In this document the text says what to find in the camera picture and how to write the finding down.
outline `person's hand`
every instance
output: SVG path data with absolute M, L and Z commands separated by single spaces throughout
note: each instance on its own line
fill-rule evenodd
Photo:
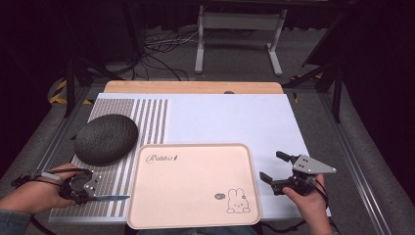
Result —
M 316 176 L 324 187 L 323 174 Z M 317 183 L 316 187 L 322 192 L 322 187 Z M 283 192 L 297 205 L 299 212 L 308 224 L 310 234 L 331 234 L 333 228 L 330 226 L 329 218 L 326 214 L 326 202 L 315 190 L 310 195 L 302 196 L 289 187 L 283 188 Z
M 63 164 L 53 169 L 77 168 L 73 164 Z M 63 172 L 56 173 L 62 178 L 62 181 L 50 178 L 39 177 L 38 179 L 49 181 L 61 185 L 65 179 L 81 172 Z M 75 205 L 75 201 L 66 200 L 59 196 L 59 186 L 45 183 L 30 181 L 22 185 L 11 194 L 0 201 L 0 209 L 14 212 L 40 213 L 52 208 L 66 208 Z

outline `wire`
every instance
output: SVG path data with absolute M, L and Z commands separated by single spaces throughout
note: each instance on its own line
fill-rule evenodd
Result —
M 178 79 L 179 81 L 181 81 L 180 76 L 179 76 L 179 75 L 177 75 L 177 73 L 176 73 L 174 70 L 172 70 L 172 69 L 171 69 L 168 65 L 166 65 L 163 61 L 161 61 L 161 60 L 159 60 L 159 59 L 157 59 L 156 57 L 151 56 L 151 55 L 146 55 L 146 56 L 148 56 L 148 57 L 150 57 L 150 58 L 152 58 L 152 59 L 154 59 L 154 60 L 158 61 L 160 64 L 164 65 L 164 66 L 165 66 L 168 70 L 170 70 L 171 72 L 173 72 L 173 74 L 177 77 L 177 79 Z
M 41 179 L 30 179 L 29 181 L 30 182 L 31 181 L 36 181 L 36 182 L 43 182 L 43 183 L 53 184 L 53 185 L 56 185 L 58 187 L 62 186 L 61 184 L 57 184 L 57 183 L 54 183 L 54 182 L 49 182 L 49 181 L 45 181 L 45 180 L 41 180 Z
M 260 224 L 267 227 L 267 228 L 269 228 L 269 229 L 271 229 L 275 233 L 288 233 L 288 232 L 293 232 L 293 231 L 299 231 L 299 227 L 305 224 L 305 220 L 297 223 L 296 225 L 293 225 L 293 226 L 290 226 L 286 229 L 281 229 L 281 230 L 275 229 L 271 225 L 266 224 L 264 222 L 260 222 Z
M 37 228 L 39 229 L 41 232 L 43 232 L 46 235 L 55 235 L 54 232 L 52 232 L 51 230 L 47 229 L 45 226 L 43 226 L 35 217 L 34 214 L 30 217 L 30 222 Z
M 144 65 L 142 65 L 142 66 L 144 67 L 144 69 L 146 69 L 146 72 L 147 72 L 147 68 L 145 68 L 145 66 L 148 66 L 148 67 L 150 67 L 150 68 L 157 69 L 157 70 L 169 70 L 169 69 L 164 69 L 164 68 L 158 68 L 158 67 L 153 67 L 153 66 L 150 66 L 149 64 L 147 64 L 147 63 L 145 63 L 145 62 L 143 62 L 143 61 L 141 61 L 141 64 L 144 64 Z M 172 70 L 173 70 L 173 71 L 181 71 L 181 72 L 183 72 L 183 73 L 185 74 L 185 76 L 186 76 L 187 80 L 189 80 L 189 76 L 187 75 L 186 71 L 184 71 L 184 70 L 180 70 L 180 69 L 172 69 Z

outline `black cable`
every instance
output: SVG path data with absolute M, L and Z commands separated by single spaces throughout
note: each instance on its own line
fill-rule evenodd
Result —
M 51 230 L 47 229 L 45 226 L 43 226 L 35 217 L 34 214 L 30 217 L 30 222 L 41 232 L 43 232 L 46 235 L 56 235 Z
M 168 68 L 171 72 L 173 72 L 173 74 L 177 77 L 177 79 L 179 80 L 179 81 L 181 81 L 181 79 L 180 79 L 180 77 L 179 77 L 179 75 L 177 75 L 177 73 L 174 71 L 174 70 L 172 70 L 168 65 L 166 65 L 163 61 L 161 61 L 161 60 L 159 60 L 159 59 L 157 59 L 156 57 L 154 57 L 154 56 L 151 56 L 151 55 L 147 55 L 148 57 L 150 57 L 150 58 L 152 58 L 152 59 L 154 59 L 154 60 L 156 60 L 156 61 L 158 61 L 159 63 L 161 63 L 162 65 L 164 65 L 166 68 Z
M 48 170 L 46 172 L 48 173 L 64 173 L 64 172 L 90 172 L 91 170 L 86 168 L 65 168 L 65 169 L 54 169 L 54 170 Z
M 158 68 L 158 67 L 153 67 L 153 66 L 150 66 L 149 64 L 147 64 L 147 63 L 145 63 L 145 62 L 141 62 L 142 64 L 144 64 L 144 65 L 146 65 L 146 66 L 148 66 L 148 67 L 150 67 L 150 68 L 153 68 L 153 69 L 156 69 L 156 70 L 173 70 L 173 71 L 181 71 L 181 72 L 183 72 L 184 73 L 184 75 L 186 76 L 186 78 L 187 78 L 187 80 L 189 80 L 189 76 L 187 75 L 187 72 L 186 71 L 184 71 L 184 70 L 180 70 L 180 69 L 164 69 L 164 68 Z
M 336 232 L 338 232 L 339 234 L 342 234 L 340 232 L 338 226 L 336 225 L 335 221 L 333 220 L 333 218 L 332 217 L 329 217 L 329 220 L 330 220 L 330 225 L 332 225 L 335 228 Z
M 305 220 L 297 223 L 296 225 L 290 226 L 286 229 L 275 229 L 271 225 L 266 224 L 264 222 L 260 222 L 260 224 L 267 227 L 267 228 L 269 228 L 271 231 L 273 231 L 275 233 L 288 233 L 288 232 L 299 231 L 299 227 L 305 224 Z
M 31 181 L 36 181 L 36 182 L 42 182 L 42 183 L 48 183 L 48 184 L 53 184 L 53 185 L 56 185 L 56 186 L 58 186 L 58 187 L 61 187 L 62 185 L 61 184 L 57 184 L 57 183 L 54 183 L 54 182 L 49 182 L 49 181 L 45 181 L 45 180 L 40 180 L 40 179 L 31 179 L 31 180 L 29 180 L 30 182 Z

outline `silver knife blade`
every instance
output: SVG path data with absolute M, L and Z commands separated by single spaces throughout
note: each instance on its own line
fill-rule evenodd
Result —
M 128 195 L 102 195 L 102 196 L 91 196 L 88 201 L 119 201 L 128 199 Z

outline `metal stand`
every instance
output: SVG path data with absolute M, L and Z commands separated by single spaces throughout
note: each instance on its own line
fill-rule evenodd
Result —
M 204 6 L 199 9 L 199 41 L 196 55 L 195 73 L 202 73 L 204 65 L 204 30 L 205 28 L 234 28 L 254 30 L 274 30 L 275 36 L 272 43 L 267 43 L 269 59 L 277 76 L 281 76 L 282 70 L 275 49 L 284 25 L 287 10 L 280 15 L 259 14 L 230 14 L 230 13 L 206 13 Z

